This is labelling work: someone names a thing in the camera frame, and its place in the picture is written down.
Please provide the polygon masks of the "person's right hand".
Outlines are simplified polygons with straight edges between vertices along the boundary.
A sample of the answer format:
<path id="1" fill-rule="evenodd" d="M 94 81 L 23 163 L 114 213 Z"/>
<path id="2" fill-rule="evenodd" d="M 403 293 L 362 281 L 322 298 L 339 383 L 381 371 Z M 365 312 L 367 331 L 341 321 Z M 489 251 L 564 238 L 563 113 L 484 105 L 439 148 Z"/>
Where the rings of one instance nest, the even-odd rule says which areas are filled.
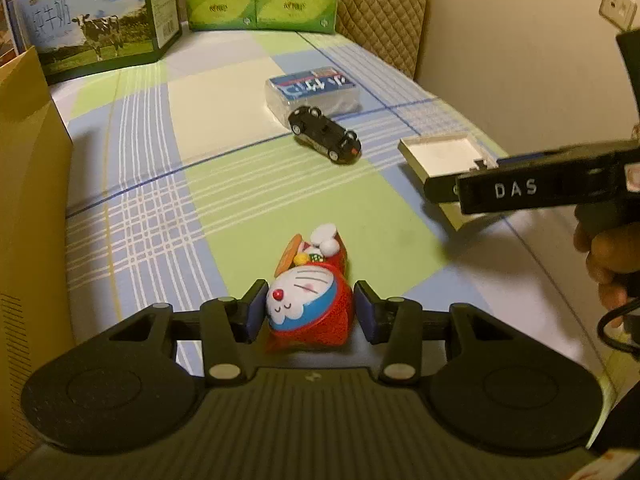
<path id="1" fill-rule="evenodd" d="M 582 222 L 574 232 L 574 247 L 586 254 L 586 269 L 598 284 L 600 303 L 606 310 L 623 307 L 631 296 L 618 280 L 623 274 L 639 271 L 639 223 L 602 231 L 590 236 Z"/>

